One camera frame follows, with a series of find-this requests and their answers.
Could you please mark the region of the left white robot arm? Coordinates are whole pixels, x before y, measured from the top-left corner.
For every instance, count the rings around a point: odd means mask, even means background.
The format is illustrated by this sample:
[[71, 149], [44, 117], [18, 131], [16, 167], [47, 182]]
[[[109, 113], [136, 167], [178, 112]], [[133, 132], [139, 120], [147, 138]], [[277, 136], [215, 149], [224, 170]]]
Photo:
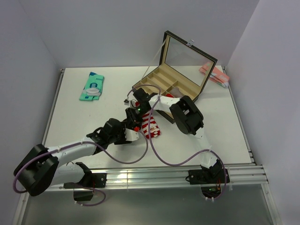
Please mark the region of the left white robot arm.
[[83, 139], [56, 147], [34, 146], [14, 171], [13, 189], [19, 182], [24, 192], [37, 196], [50, 186], [67, 184], [91, 188], [94, 176], [82, 162], [71, 162], [106, 151], [110, 144], [128, 144], [135, 141], [140, 126], [128, 120], [110, 118], [103, 127], [87, 134]]

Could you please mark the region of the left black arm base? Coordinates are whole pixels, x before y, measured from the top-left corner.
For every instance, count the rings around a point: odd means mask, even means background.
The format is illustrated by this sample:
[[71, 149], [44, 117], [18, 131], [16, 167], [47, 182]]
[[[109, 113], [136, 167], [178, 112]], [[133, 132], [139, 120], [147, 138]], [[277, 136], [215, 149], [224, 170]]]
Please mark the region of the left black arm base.
[[[84, 163], [77, 162], [75, 164], [71, 164], [70, 166], [75, 166], [76, 169], [79, 169], [79, 172], [83, 172], [83, 175], [80, 177], [78, 182], [67, 182], [63, 184], [64, 189], [75, 189], [82, 188], [88, 191], [73, 192], [73, 199], [75, 204], [79, 204], [85, 207], [97, 206], [102, 204], [106, 199], [106, 194], [102, 190], [106, 186], [107, 181], [107, 173], [93, 173], [91, 169], [89, 169]], [[90, 201], [96, 194], [102, 194], [103, 199], [98, 203], [85, 203]]]

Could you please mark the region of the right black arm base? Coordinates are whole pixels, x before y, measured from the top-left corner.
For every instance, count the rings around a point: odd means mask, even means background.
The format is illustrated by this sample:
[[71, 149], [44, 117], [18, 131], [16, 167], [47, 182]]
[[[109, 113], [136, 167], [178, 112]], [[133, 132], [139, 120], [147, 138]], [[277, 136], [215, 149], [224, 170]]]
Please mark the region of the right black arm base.
[[222, 184], [229, 184], [230, 178], [227, 169], [201, 169], [189, 170], [185, 180], [190, 185], [209, 185], [201, 187], [201, 193], [204, 197], [215, 199], [222, 193]]

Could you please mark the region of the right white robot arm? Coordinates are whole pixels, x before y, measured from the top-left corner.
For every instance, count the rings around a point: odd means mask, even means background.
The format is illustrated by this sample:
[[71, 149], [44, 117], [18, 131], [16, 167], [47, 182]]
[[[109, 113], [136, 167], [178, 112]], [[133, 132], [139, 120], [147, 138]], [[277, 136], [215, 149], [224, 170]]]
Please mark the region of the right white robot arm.
[[[161, 111], [168, 111], [172, 114], [174, 122], [179, 129], [185, 135], [192, 135], [196, 139], [206, 140], [204, 137], [204, 117], [195, 103], [189, 96], [182, 96], [180, 98], [173, 98], [161, 95], [161, 90], [158, 93], [146, 93], [141, 86], [138, 89], [133, 88], [129, 92], [133, 93], [134, 98], [139, 103], [138, 106], [129, 107], [125, 110], [126, 128], [133, 129], [135, 127], [142, 127], [143, 116], [148, 115], [147, 128], [150, 131], [150, 117], [155, 109]], [[149, 138], [151, 148], [159, 159], [165, 165], [168, 166], [181, 166], [189, 162], [197, 155], [203, 155], [203, 161], [200, 163], [203, 171], [203, 178], [205, 181], [212, 183], [219, 177], [219, 171], [226, 173], [225, 165], [222, 159], [211, 148], [199, 150], [188, 159], [177, 164], [171, 164], [164, 161], [157, 153], [152, 138]]]

